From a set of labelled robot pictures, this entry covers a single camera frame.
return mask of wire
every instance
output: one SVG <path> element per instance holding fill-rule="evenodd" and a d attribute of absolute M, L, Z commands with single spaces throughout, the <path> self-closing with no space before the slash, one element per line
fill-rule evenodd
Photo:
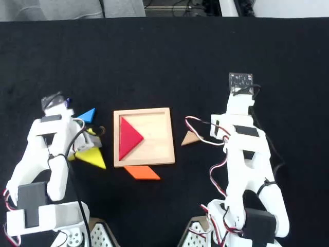
<path fill-rule="evenodd" d="M 17 241 L 16 241 L 16 240 L 13 239 L 11 236 L 9 236 L 8 233 L 7 233 L 7 223 L 5 223 L 5 224 L 3 225 L 3 228 L 4 228 L 4 233 L 5 233 L 5 235 L 6 235 L 7 239 L 8 239 L 8 241 L 9 241 L 13 246 L 20 246 L 21 243 L 22 243 L 22 239 L 21 239 L 21 237 L 20 237 L 20 236 L 16 236 L 16 238 L 17 238 Z"/>
<path fill-rule="evenodd" d="M 226 240 L 226 237 L 227 237 L 228 233 L 229 233 L 229 232 L 226 231 L 226 233 L 225 233 L 225 235 L 224 235 L 224 237 L 223 237 L 223 239 L 222 239 L 222 244 L 221 244 L 220 247 L 224 247 L 224 246 L 225 246 L 225 240 Z"/>
<path fill-rule="evenodd" d="M 206 232 L 202 232 L 202 233 L 198 233 L 196 232 L 193 228 L 189 227 L 189 232 L 193 233 L 193 234 L 196 234 L 202 238 L 206 238 L 206 236 L 204 236 L 204 234 L 206 234 Z"/>
<path fill-rule="evenodd" d="M 258 118 L 257 118 L 257 116 L 256 116 L 256 113 L 255 113 L 255 111 L 254 111 L 254 109 L 253 109 L 253 107 L 250 107 L 249 109 L 250 109 L 250 114 L 251 114 L 253 120 L 255 121 L 257 127 L 258 127 L 259 129 L 263 130 L 264 128 L 261 126 L 261 124 L 260 124 L 260 122 L 259 122 L 259 120 L 258 120 Z M 277 156 L 277 158 L 279 158 L 279 160 L 280 160 L 279 164 L 276 165 L 276 166 L 274 167 L 274 169 L 273 169 L 273 176 L 274 176 L 274 179 L 276 179 L 276 176 L 277 176 L 278 170 L 279 170 L 281 167 L 285 166 L 286 162 L 285 162 L 285 160 L 283 159 L 282 155 L 277 151 L 277 149 L 276 149 L 275 146 L 274 146 L 273 141 L 271 140 L 271 138 L 270 138 L 269 135 L 267 135 L 267 134 L 266 134 L 266 139 L 267 139 L 267 141 L 268 141 L 268 143 L 269 143 L 269 146 L 270 146 L 271 150 L 272 150 L 273 153 Z"/>
<path fill-rule="evenodd" d="M 70 165 L 70 162 L 67 159 L 68 154 L 69 154 L 70 149 L 71 149 L 71 146 L 76 141 L 76 139 L 78 138 L 78 136 L 80 134 L 82 134 L 84 131 L 86 131 L 86 126 L 84 126 L 83 128 L 81 128 L 81 130 L 72 138 L 72 140 L 70 141 L 70 143 L 68 144 L 68 146 L 66 148 L 65 154 L 60 153 L 60 154 L 58 154 L 56 156 L 51 155 L 51 156 L 49 156 L 48 162 L 49 162 L 50 159 L 55 158 L 55 157 L 58 157 L 58 156 L 63 156 L 65 158 L 66 165 L 67 165 L 67 168 L 68 168 L 68 174 L 69 174 L 70 179 L 72 181 L 72 185 L 73 185 L 74 191 L 76 193 L 76 197 L 77 197 L 77 201 L 78 201 L 79 208 L 80 208 L 80 211 L 81 211 L 81 215 L 82 215 L 82 218 L 83 218 L 83 222 L 84 222 L 85 227 L 86 227 L 86 231 L 87 231 L 87 235 L 88 235 L 89 246 L 91 246 L 92 245 L 92 238 L 90 236 L 90 230 L 89 230 L 89 226 L 88 226 L 87 217 L 86 217 L 86 214 L 84 212 L 84 209 L 83 209 L 83 206 L 82 206 L 82 202 L 81 202 L 81 199 L 80 199 L 80 196 L 79 196 L 79 192 L 78 192 L 78 189 L 77 189 L 77 186 L 76 186 L 76 180 L 75 180 L 74 170 L 72 169 L 72 167 Z"/>
<path fill-rule="evenodd" d="M 68 235 L 65 232 L 63 232 L 63 231 L 60 231 L 60 232 L 61 233 L 64 233 L 66 235 L 66 239 L 65 239 L 65 241 L 62 244 L 58 245 L 57 247 L 63 246 L 66 243 L 67 239 L 68 239 Z"/>
<path fill-rule="evenodd" d="M 83 129 L 85 127 L 85 122 L 81 118 L 73 118 L 72 120 L 75 122 L 81 122 L 82 123 L 82 126 L 80 126 L 81 129 Z"/>
<path fill-rule="evenodd" d="M 152 4 L 153 0 L 150 0 L 150 2 L 144 7 L 144 9 L 147 9 L 151 4 Z"/>
<path fill-rule="evenodd" d="M 6 208 L 7 208 L 9 211 L 14 211 L 14 210 L 16 210 L 16 207 L 15 207 L 15 206 L 10 205 L 10 202 L 9 202 L 10 193 L 9 193 L 9 190 L 8 190 L 8 189 L 5 189 L 5 190 L 4 190 L 4 192 L 3 192 L 3 197 L 4 197 L 4 200 L 5 200 L 5 206 L 6 206 Z"/>
<path fill-rule="evenodd" d="M 239 230 L 239 229 L 237 229 L 237 228 L 235 228 L 235 227 L 229 227 L 228 224 L 226 223 L 226 221 L 225 221 L 225 216 L 227 215 L 227 212 L 228 212 L 229 209 L 230 209 L 230 206 L 227 207 L 227 210 L 225 211 L 225 213 L 224 213 L 224 215 L 223 215 L 223 224 L 224 224 L 226 230 L 227 230 L 228 232 L 230 232 L 230 233 L 236 233 L 236 234 L 237 234 L 237 233 L 242 233 L 242 230 Z"/>
<path fill-rule="evenodd" d="M 252 97 L 252 99 L 255 99 L 256 96 L 258 95 L 258 93 L 260 92 L 261 88 L 262 88 L 262 87 L 261 87 L 260 85 L 258 85 L 258 84 L 253 84 L 253 85 L 248 85 L 248 86 L 246 86 L 246 87 L 243 87 L 243 88 L 239 89 L 238 91 L 234 92 L 234 93 L 233 93 L 233 96 L 236 96 L 236 95 L 238 95 L 238 94 L 241 94 L 241 93 L 243 93 L 243 92 L 245 92 L 245 91 L 248 91 L 249 89 L 253 89 L 253 88 L 255 88 L 255 87 L 258 88 L 257 92 L 254 93 L 254 94 L 253 94 L 253 97 Z"/>
<path fill-rule="evenodd" d="M 88 133 L 89 135 L 92 135 L 92 136 L 101 136 L 101 135 L 105 134 L 106 129 L 105 129 L 104 126 L 98 126 L 98 128 L 102 131 L 100 134 L 94 134 L 94 133 L 92 133 L 91 131 L 89 131 L 89 128 L 91 128 L 92 131 L 96 133 L 96 131 L 93 129 L 94 126 L 95 126 L 95 125 L 88 125 L 88 126 L 87 126 L 87 133 Z"/>
<path fill-rule="evenodd" d="M 81 129 L 83 129 L 84 127 L 85 127 L 85 122 L 84 122 L 84 120 L 82 120 L 82 119 L 80 119 L 80 118 L 73 118 L 73 121 L 76 121 L 76 122 L 81 122 L 82 123 L 82 126 L 80 126 L 81 127 Z M 73 142 L 73 144 L 72 144 L 72 149 L 73 149 L 73 152 L 74 153 L 76 153 L 76 151 L 75 151 L 75 141 Z"/>
<path fill-rule="evenodd" d="M 225 159 L 216 165 L 213 165 L 212 167 L 210 167 L 209 169 L 209 177 L 210 177 L 210 181 L 212 182 L 212 184 L 216 187 L 216 189 L 219 191 L 219 193 L 221 193 L 225 198 L 227 196 L 226 192 L 219 186 L 219 184 L 214 180 L 214 178 L 212 177 L 212 172 L 214 169 L 222 167 L 223 165 L 226 164 L 227 162 L 227 158 L 228 158 L 228 151 L 226 150 L 226 157 Z"/>
<path fill-rule="evenodd" d="M 80 208 L 80 211 L 81 211 L 81 215 L 82 215 L 82 218 L 83 218 L 83 222 L 84 222 L 85 227 L 86 227 L 86 231 L 87 231 L 87 235 L 88 235 L 89 246 L 91 246 L 92 245 L 92 239 L 91 239 L 91 236 L 90 236 L 90 230 L 89 230 L 89 226 L 88 226 L 88 221 L 87 221 L 87 217 L 86 217 L 86 214 L 84 212 L 84 209 L 83 209 L 83 206 L 82 206 L 82 202 L 81 202 L 81 199 L 80 199 L 80 195 L 78 193 L 78 189 L 77 189 L 77 186 L 76 186 L 76 176 L 74 174 L 74 170 L 72 169 L 72 166 L 71 166 L 70 162 L 68 161 L 67 156 L 65 156 L 62 153 L 60 153 L 60 154 L 56 155 L 55 157 L 58 157 L 58 156 L 63 156 L 65 158 L 66 165 L 67 165 L 67 168 L 68 168 L 68 174 L 70 175 L 70 179 L 72 181 L 73 189 L 74 189 L 74 191 L 76 193 L 76 197 L 77 197 L 77 201 L 78 201 L 79 208 Z"/>
<path fill-rule="evenodd" d="M 177 4 L 180 4 L 181 2 L 184 2 L 184 1 L 186 1 L 186 0 L 179 0 L 179 1 L 177 1 L 177 2 L 175 2 L 175 3 L 173 4 L 172 9 L 171 9 L 171 12 L 172 12 L 172 14 L 173 14 L 173 17 L 177 17 L 177 16 L 175 15 L 175 11 L 174 11 L 175 6 L 176 6 Z"/>
<path fill-rule="evenodd" d="M 71 142 L 68 144 L 66 151 L 65 151 L 65 157 L 68 157 L 68 154 L 70 152 L 71 146 L 73 145 L 73 143 L 76 141 L 76 139 L 78 138 L 79 135 L 81 135 L 84 131 L 86 131 L 86 126 L 81 128 L 81 130 L 73 137 L 73 139 L 71 140 Z"/>
<path fill-rule="evenodd" d="M 48 102 L 43 106 L 43 109 L 47 109 L 47 107 L 52 103 L 54 99 L 56 99 L 58 96 L 63 96 L 62 92 L 57 92 L 54 96 L 52 96 Z"/>
<path fill-rule="evenodd" d="M 225 144 L 225 142 L 224 142 L 224 140 L 223 140 L 223 142 L 221 142 L 221 143 L 214 143 L 214 142 L 210 142 L 210 141 L 208 141 L 208 140 L 204 140 L 199 134 L 198 134 L 198 132 L 190 125 L 190 123 L 187 121 L 187 119 L 195 119 L 195 120 L 198 120 L 198 121 L 200 121 L 200 122 L 202 122 L 203 124 L 208 124 L 208 125 L 214 125 L 214 126 L 216 126 L 216 127 L 218 127 L 218 128 L 220 128 L 221 130 L 223 130 L 225 133 L 227 133 L 228 134 L 228 136 L 230 136 L 231 134 L 226 130 L 226 129 L 224 129 L 223 127 L 221 127 L 221 126 L 219 126 L 219 125 L 216 125 L 216 124 L 214 124 L 214 123 L 211 123 L 211 122 L 207 122 L 207 121 L 203 121 L 203 120 L 201 120 L 201 119 L 199 119 L 199 118 L 197 118 L 197 117 L 194 117 L 194 116 L 186 116 L 185 117 L 185 123 L 186 123 L 186 125 L 187 125 L 187 127 L 199 138 L 199 140 L 201 140 L 202 142 L 204 142 L 204 143 L 207 143 L 207 144 L 211 144 L 211 145 L 215 145 L 215 146 L 222 146 L 222 145 L 224 145 Z"/>

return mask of wooden puzzle frame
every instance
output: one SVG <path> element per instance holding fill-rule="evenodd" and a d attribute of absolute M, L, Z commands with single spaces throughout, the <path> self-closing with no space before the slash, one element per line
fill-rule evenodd
<path fill-rule="evenodd" d="M 119 160 L 120 118 L 124 117 L 144 140 Z M 175 163 L 169 108 L 113 111 L 114 167 Z"/>

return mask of tan triangle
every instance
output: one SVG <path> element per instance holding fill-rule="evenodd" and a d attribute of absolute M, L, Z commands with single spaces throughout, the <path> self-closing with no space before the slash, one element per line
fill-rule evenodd
<path fill-rule="evenodd" d="M 194 134 L 192 131 L 188 131 L 186 133 L 186 136 L 184 137 L 184 140 L 181 142 L 181 146 L 191 144 L 194 142 L 198 142 L 199 140 L 200 139 L 196 136 L 196 134 Z"/>

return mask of red triangle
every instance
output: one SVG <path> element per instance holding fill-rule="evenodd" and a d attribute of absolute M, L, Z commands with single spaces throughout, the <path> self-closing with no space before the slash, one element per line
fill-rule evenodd
<path fill-rule="evenodd" d="M 132 151 L 144 137 L 121 117 L 119 160 Z"/>

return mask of tangram piece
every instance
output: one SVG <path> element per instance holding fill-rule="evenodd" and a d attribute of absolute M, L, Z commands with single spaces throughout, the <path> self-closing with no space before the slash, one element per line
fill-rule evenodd
<path fill-rule="evenodd" d="M 137 180 L 160 180 L 160 177 L 149 166 L 125 166 L 127 172 Z"/>
<path fill-rule="evenodd" d="M 133 126 L 121 117 L 119 160 L 122 160 L 144 138 Z"/>
<path fill-rule="evenodd" d="M 91 123 L 95 114 L 95 108 L 85 112 L 84 114 L 80 115 L 78 118 L 84 120 L 87 123 Z"/>
<path fill-rule="evenodd" d="M 76 158 L 92 165 L 98 166 L 102 169 L 106 169 L 101 151 L 99 151 L 99 148 L 97 147 L 90 148 L 85 152 L 77 152 Z"/>
<path fill-rule="evenodd" d="M 184 140 L 181 142 L 181 146 L 191 144 L 194 142 L 198 142 L 200 139 L 194 134 L 192 131 L 187 131 L 186 136 L 184 137 Z"/>

